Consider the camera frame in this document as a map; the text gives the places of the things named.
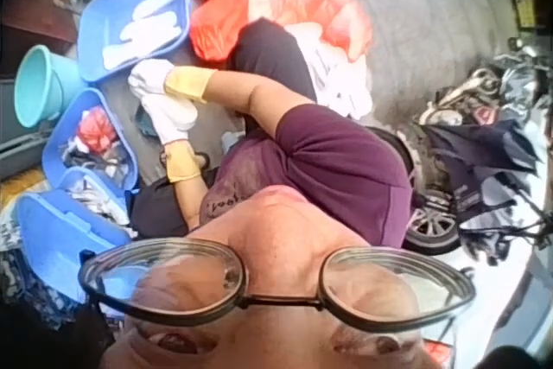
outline red plastic bag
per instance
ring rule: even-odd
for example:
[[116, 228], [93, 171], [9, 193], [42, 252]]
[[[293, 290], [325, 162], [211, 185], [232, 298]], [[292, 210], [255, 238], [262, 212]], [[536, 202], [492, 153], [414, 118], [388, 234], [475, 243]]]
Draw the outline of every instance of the red plastic bag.
[[260, 17], [282, 26], [305, 22], [304, 0], [208, 0], [190, 19], [195, 53], [202, 60], [225, 60], [240, 30]]
[[351, 62], [371, 46], [371, 19], [356, 0], [307, 0], [305, 9], [322, 26], [322, 40], [342, 48]]
[[98, 105], [80, 120], [77, 136], [91, 152], [102, 154], [111, 147], [118, 135], [104, 108]]

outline purple shirt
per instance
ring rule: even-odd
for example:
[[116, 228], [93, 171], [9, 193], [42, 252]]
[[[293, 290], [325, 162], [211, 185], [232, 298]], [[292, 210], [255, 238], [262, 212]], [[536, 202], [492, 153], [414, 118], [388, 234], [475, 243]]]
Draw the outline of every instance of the purple shirt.
[[411, 186], [399, 155], [365, 127], [320, 105], [288, 111], [276, 139], [256, 131], [223, 160], [200, 223], [270, 185], [298, 190], [371, 245], [400, 247]]

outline white glove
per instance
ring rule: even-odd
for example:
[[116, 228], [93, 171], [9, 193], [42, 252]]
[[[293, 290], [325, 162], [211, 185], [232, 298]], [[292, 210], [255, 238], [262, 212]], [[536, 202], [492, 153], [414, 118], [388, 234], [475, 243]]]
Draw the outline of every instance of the white glove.
[[168, 60], [141, 60], [130, 71], [130, 91], [138, 99], [146, 94], [164, 94], [163, 84], [174, 67]]
[[198, 118], [198, 110], [190, 101], [161, 94], [144, 94], [140, 102], [152, 119], [163, 145], [188, 140], [188, 131]]

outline blue plastic basin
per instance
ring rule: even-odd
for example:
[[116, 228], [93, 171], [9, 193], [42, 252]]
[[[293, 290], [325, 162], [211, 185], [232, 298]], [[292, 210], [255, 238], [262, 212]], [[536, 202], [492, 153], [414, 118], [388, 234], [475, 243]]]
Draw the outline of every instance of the blue plastic basin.
[[[77, 128], [79, 122], [82, 119], [82, 113], [85, 110], [102, 105], [105, 113], [109, 117], [113, 128], [118, 134], [119, 140], [123, 144], [126, 152], [129, 154], [129, 173], [125, 176], [123, 186], [114, 191], [115, 195], [119, 199], [124, 198], [124, 190], [133, 189], [138, 182], [138, 163], [137, 157], [130, 148], [129, 144], [124, 138], [123, 129], [118, 122], [115, 115], [110, 111], [107, 103], [105, 102], [102, 93], [94, 88], [87, 88], [81, 94], [79, 94], [73, 102], [69, 105], [66, 112], [60, 118], [58, 124], [54, 127], [50, 138], [48, 139], [44, 150], [42, 151], [42, 169], [48, 182], [52, 185], [52, 188], [58, 188], [61, 184], [61, 180], [67, 172], [67, 167], [61, 158], [60, 148], [67, 145], [67, 141], [77, 134]], [[115, 183], [108, 178], [107, 175], [98, 174], [103, 181], [114, 190], [117, 188]]]
[[[94, 83], [107, 76], [132, 67], [140, 59], [128, 60], [121, 66], [106, 70], [102, 50], [107, 45], [122, 43], [119, 40], [121, 30], [132, 21], [132, 11], [143, 0], [92, 0], [80, 18], [79, 38], [77, 40], [77, 61], [80, 76]], [[177, 49], [188, 36], [190, 26], [190, 0], [174, 0], [171, 4], [158, 10], [156, 15], [172, 10], [176, 13], [177, 24], [181, 27], [181, 36], [163, 48], [148, 55], [151, 58], [167, 54]]]

